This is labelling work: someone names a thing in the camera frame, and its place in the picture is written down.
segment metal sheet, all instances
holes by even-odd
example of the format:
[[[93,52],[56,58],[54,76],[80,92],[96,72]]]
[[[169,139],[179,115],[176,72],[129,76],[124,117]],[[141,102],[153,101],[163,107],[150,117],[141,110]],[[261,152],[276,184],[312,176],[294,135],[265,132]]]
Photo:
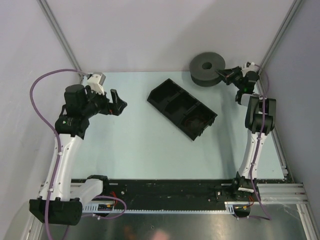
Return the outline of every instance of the metal sheet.
[[[268,205],[271,221],[237,220],[232,215],[125,214],[114,220],[83,218],[66,240],[306,240],[296,205]],[[260,206],[253,215],[263,215]],[[54,239],[65,227],[51,226]],[[40,240],[47,240],[44,228]]]

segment light blue table surface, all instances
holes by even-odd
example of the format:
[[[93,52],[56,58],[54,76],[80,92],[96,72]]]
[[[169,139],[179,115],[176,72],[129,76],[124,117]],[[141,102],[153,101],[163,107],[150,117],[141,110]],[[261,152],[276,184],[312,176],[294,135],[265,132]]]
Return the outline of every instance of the light blue table surface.
[[[73,179],[106,175],[110,179],[230,179],[245,154],[247,108],[235,102],[237,88],[223,82],[213,87],[194,84],[189,72],[105,73],[104,91],[116,89],[128,103],[120,116],[90,119],[72,173]],[[217,113],[212,126],[195,141],[157,111],[147,98],[172,79]],[[263,145],[259,179],[283,179],[271,135]]]

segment wire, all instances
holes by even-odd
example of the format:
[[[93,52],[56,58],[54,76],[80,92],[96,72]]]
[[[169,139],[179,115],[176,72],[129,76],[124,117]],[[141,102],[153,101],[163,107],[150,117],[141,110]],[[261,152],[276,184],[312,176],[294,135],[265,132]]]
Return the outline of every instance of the wire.
[[[116,193],[114,191],[111,192],[111,194],[116,198]],[[113,204],[113,207],[115,207],[118,203],[118,200],[115,200],[114,204]]]
[[[35,100],[34,100],[34,89],[35,89],[35,86],[37,85],[37,83],[39,81],[41,81],[42,79],[44,79],[45,77],[48,77],[50,75],[53,75],[53,74],[57,74],[57,73],[62,73],[62,72],[74,72],[74,73],[78,73],[78,74],[81,74],[81,75],[84,75],[84,76],[88,76],[89,74],[86,73],[86,72],[83,72],[83,71],[80,71],[80,70],[76,70],[76,69],[69,69],[69,68],[64,68],[64,69],[59,69],[59,70],[55,70],[55,71],[51,71],[51,72],[48,72],[40,77],[38,77],[34,83],[31,85],[31,88],[30,88],[30,92],[29,92],[29,96],[30,96],[30,101],[31,101],[31,104],[32,104],[32,107],[34,109],[34,111],[36,112],[36,114],[40,117],[40,119],[42,121],[44,121],[44,123],[53,131],[55,137],[56,137],[56,141],[57,141],[57,151],[58,153],[61,152],[61,140],[60,140],[60,137],[59,137],[59,134],[58,132],[56,131],[56,129],[54,128],[53,125],[50,124],[50,122],[48,122],[46,120],[46,118],[39,112],[37,106],[36,106],[36,103],[35,103]],[[47,193],[47,197],[46,197],[46,201],[45,201],[45,208],[44,208],[44,225],[45,225],[45,230],[46,230],[46,234],[48,236],[48,239],[49,240],[53,240],[53,237],[51,235],[51,232],[50,232],[50,228],[49,228],[49,203],[50,203],[50,197],[51,197],[51,191],[50,189],[53,188],[54,186],[54,180],[55,180],[55,177],[57,175],[57,171],[58,171],[58,166],[59,166],[59,162],[60,162],[60,155],[57,154],[56,156],[56,161],[55,161],[55,165],[54,165],[54,168],[53,168],[53,172],[52,172],[52,177],[51,177],[51,180],[50,180],[50,183],[49,183],[49,190],[48,190],[48,193]],[[109,197],[106,197],[106,196],[99,196],[100,198],[110,198],[110,199],[114,199],[114,200],[117,200],[117,201],[120,201],[122,202],[122,204],[124,205],[124,211],[121,212],[119,215],[115,216],[115,217],[104,217],[105,219],[114,219],[114,218],[117,218],[117,217],[120,217],[121,215],[123,215],[125,213],[125,211],[127,210],[127,206],[125,204],[125,202],[117,197],[112,197],[112,196],[109,196]],[[69,226],[67,226],[66,230],[65,230],[65,233],[63,235],[63,238],[62,240],[64,240],[67,236],[69,232]]]
[[[125,201],[123,201],[122,199],[118,198],[118,197],[113,197],[113,196],[96,196],[94,199],[113,199],[113,200],[116,200],[116,201],[119,201],[123,204],[123,211],[120,212],[118,215],[115,215],[115,216],[99,216],[97,214],[84,214],[82,215],[82,218],[85,218],[85,217],[98,217],[98,220],[99,219],[116,219],[120,216],[122,216],[123,214],[125,214],[125,212],[127,211],[127,205],[125,203]]]
[[[253,161],[252,161],[252,164],[251,164],[251,167],[250,167],[249,174],[250,174],[250,181],[251,181],[251,184],[252,184],[253,192],[254,192],[254,194],[256,196],[256,199],[259,202],[260,207],[262,208],[264,214],[266,215],[266,217],[263,217],[263,216],[249,216],[249,218],[271,220],[272,218],[271,218],[270,214],[268,213],[267,209],[265,208],[265,206],[261,202],[260,196],[259,196],[259,194],[257,192],[257,189],[256,189],[255,184],[254,184],[254,180],[253,180],[253,177],[252,177],[252,173],[253,173],[254,166],[255,166],[255,163],[257,161],[257,156],[258,156],[258,152],[259,152],[261,136],[262,136],[262,133],[263,133],[263,130],[264,130],[264,127],[265,127],[265,121],[266,121],[266,96],[267,96],[267,92],[269,91],[269,86],[270,86],[269,76],[268,76],[267,72],[261,66],[259,66],[257,64],[255,64],[255,66],[257,66],[259,69],[262,70],[262,72],[264,72],[264,74],[266,76],[266,80],[267,80],[267,88],[266,88],[266,91],[264,92],[264,94],[262,94],[262,124],[261,124],[261,129],[260,129],[260,132],[259,132],[259,135],[258,135],[258,138],[257,138],[257,145],[256,145],[256,149],[254,151]]]
[[[267,74],[267,72],[265,71],[265,69],[258,65],[258,64],[254,64],[256,67],[259,68],[259,70],[261,70],[261,73],[263,72],[264,75],[265,75],[265,79],[266,79],[266,90],[264,91],[264,96],[267,96],[268,92],[269,92],[269,86],[270,86],[270,81],[269,81],[269,76]]]
[[[253,204],[255,204],[255,200],[252,196],[249,196],[249,201],[252,202],[252,203],[250,203],[249,207],[251,207]]]

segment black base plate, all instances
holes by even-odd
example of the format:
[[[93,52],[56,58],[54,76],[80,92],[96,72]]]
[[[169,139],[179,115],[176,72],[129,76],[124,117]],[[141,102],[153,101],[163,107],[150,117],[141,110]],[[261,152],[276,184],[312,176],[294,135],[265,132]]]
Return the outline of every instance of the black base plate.
[[[73,179],[73,183],[84,183],[85,179]],[[225,210],[225,200],[217,199],[223,188],[222,197],[227,194],[228,202],[248,202],[247,197],[239,199],[231,194],[232,179],[227,180],[126,180],[109,179],[110,190],[122,199],[128,210],[150,211],[216,211]],[[116,209],[123,209],[117,204]]]

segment white wall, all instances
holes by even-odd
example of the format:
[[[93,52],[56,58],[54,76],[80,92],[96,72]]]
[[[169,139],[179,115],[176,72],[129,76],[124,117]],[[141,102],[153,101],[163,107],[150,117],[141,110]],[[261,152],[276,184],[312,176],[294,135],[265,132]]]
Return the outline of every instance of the white wall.
[[[204,51],[260,63],[293,0],[48,0],[92,71],[181,71]]]
[[[35,0],[2,1],[0,34],[0,239],[3,239],[23,203],[37,197],[52,158],[54,136],[33,111],[30,86],[46,72],[72,66]],[[78,80],[74,73],[60,73],[36,87],[36,103],[50,122],[54,123],[60,113],[65,86]]]
[[[267,66],[289,166],[320,226],[320,1],[305,1]]]

